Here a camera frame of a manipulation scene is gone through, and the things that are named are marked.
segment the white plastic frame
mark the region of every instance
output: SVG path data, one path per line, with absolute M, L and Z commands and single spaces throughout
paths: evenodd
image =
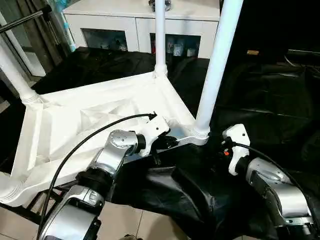
M 101 124 L 120 117 L 155 111 L 166 119 L 170 134 L 180 146 L 204 145 L 242 4 L 243 0 L 224 0 L 196 119 L 167 78 L 165 0 L 155 1 L 154 72 L 39 96 L 0 44 L 0 67 L 26 105 L 11 176 L 0 172 L 0 202 L 20 206 L 47 189 L 58 165 L 79 141 Z M 135 119 L 115 128 L 139 133 L 147 121 Z M 56 185 L 72 181 L 84 170 L 113 129 L 101 132 L 79 148 L 62 168 Z

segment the silver robotic arm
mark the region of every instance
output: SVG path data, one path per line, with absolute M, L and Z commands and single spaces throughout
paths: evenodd
M 169 132 L 161 116 L 150 120 L 140 134 L 134 131 L 114 130 L 86 171 L 76 179 L 61 203 L 54 209 L 42 227 L 41 240 L 95 240 L 101 222 L 98 220 L 105 199 L 119 172 L 124 158 L 133 154 L 142 157 L 160 135 Z
M 275 164 L 249 156 L 250 140 L 243 124 L 222 133 L 226 155 L 232 151 L 230 174 L 241 175 L 265 200 L 279 239 L 315 240 L 317 233 L 306 197 L 301 189 Z

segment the curtain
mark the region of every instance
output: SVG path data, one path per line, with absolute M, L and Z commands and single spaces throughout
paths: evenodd
M 41 8 L 46 0 L 16 0 L 23 16 L 28 16 Z M 31 46 L 38 57 L 43 69 L 49 73 L 62 61 L 51 31 L 43 17 L 27 21 L 23 24 Z

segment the white cabinet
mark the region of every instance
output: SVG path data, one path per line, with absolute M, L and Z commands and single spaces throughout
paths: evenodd
M 151 35 L 156 32 L 156 20 L 151 18 L 136 18 L 136 29 L 139 41 L 139 51 L 151 53 Z M 209 59 L 214 46 L 218 22 L 193 20 L 165 20 L 165 33 L 168 35 L 199 36 L 198 57 Z
M 80 0 L 63 12 L 76 47 L 154 52 L 156 21 L 148 0 Z M 172 0 L 165 18 L 166 37 L 183 41 L 184 55 L 191 48 L 199 58 L 210 58 L 219 0 Z
M 136 21 L 133 17 L 75 14 L 66 14 L 65 17 L 77 48 L 88 47 L 90 37 L 89 35 L 86 36 L 86 33 L 90 31 L 91 37 L 95 38 L 93 41 L 97 42 L 95 47 L 105 48 L 106 44 L 110 45 L 112 43 L 106 43 L 107 36 L 104 33 L 108 35 L 112 31 L 116 31 L 113 34 L 118 34 L 117 32 L 121 34 L 120 32 L 123 32 L 123 38 L 126 41 L 129 52 L 139 51 Z

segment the metal pole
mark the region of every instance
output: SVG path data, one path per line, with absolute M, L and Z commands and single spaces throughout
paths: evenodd
M 165 0 L 155 0 L 155 67 L 157 76 L 167 75 Z
M 28 16 L 24 16 L 18 20 L 15 20 L 13 22 L 10 22 L 2 27 L 0 27 L 0 34 L 2 34 L 5 31 L 8 31 L 10 29 L 13 29 L 14 27 L 24 24 L 25 22 L 35 19 L 43 14 L 50 13 L 52 11 L 51 7 L 49 5 L 46 5 L 44 8 L 40 9 L 39 11 L 36 11 Z
M 210 132 L 209 124 L 234 39 L 242 4 L 243 0 L 224 0 L 223 3 L 193 129 L 199 139 L 207 139 Z

